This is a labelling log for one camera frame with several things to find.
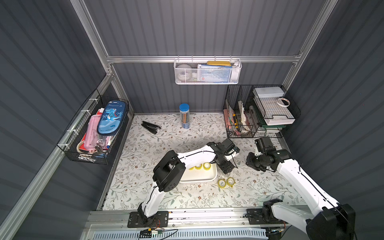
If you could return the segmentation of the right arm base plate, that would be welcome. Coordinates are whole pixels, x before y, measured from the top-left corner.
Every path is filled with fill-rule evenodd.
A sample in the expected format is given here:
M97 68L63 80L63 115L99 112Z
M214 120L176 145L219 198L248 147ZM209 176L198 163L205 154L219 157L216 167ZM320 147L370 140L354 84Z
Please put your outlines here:
M247 209L245 218L248 219L250 225L272 225L284 224L283 221L277 219L269 219L263 217L262 209Z

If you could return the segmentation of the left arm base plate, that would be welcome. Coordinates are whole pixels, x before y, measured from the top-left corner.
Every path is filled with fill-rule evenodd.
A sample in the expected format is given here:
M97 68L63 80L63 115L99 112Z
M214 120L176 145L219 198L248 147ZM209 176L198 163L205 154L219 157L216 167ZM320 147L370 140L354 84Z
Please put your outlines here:
M139 212L131 212L129 215L127 227L133 228L165 228L168 226L169 212L159 211L152 217L145 217Z

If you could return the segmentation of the white plastic storage box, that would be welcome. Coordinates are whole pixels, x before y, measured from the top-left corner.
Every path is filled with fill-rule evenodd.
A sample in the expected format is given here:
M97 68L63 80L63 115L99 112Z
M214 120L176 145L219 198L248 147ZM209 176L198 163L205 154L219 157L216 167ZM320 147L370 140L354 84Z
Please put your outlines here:
M218 170L217 170L217 165L216 164L211 164L211 168L206 171L202 167L200 170L189 170L187 169L181 180L180 183L183 184L192 184L192 183L206 183L206 182L211 182L215 180L218 176Z

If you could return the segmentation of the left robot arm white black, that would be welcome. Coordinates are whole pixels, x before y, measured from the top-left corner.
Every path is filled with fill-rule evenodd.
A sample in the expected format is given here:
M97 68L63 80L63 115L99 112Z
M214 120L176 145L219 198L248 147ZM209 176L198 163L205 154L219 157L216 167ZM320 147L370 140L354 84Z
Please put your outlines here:
M158 212L165 194L179 184L186 170L214 163L224 174L229 174L235 168L233 160L239 153L240 149L230 139L221 143L209 142L187 153L167 152L153 169L151 189L147 199L138 207L140 217L146 220Z

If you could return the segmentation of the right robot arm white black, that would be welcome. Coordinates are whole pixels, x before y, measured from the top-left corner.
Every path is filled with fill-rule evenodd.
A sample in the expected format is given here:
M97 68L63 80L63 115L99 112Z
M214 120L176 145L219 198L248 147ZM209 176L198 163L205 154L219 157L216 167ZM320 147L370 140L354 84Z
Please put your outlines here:
M256 140L247 166L256 171L272 170L283 176L306 202L310 211L289 206L280 199L263 203L261 218L266 223L283 221L306 233L311 240L355 240L356 212L324 191L293 159L288 150L277 150L269 137Z

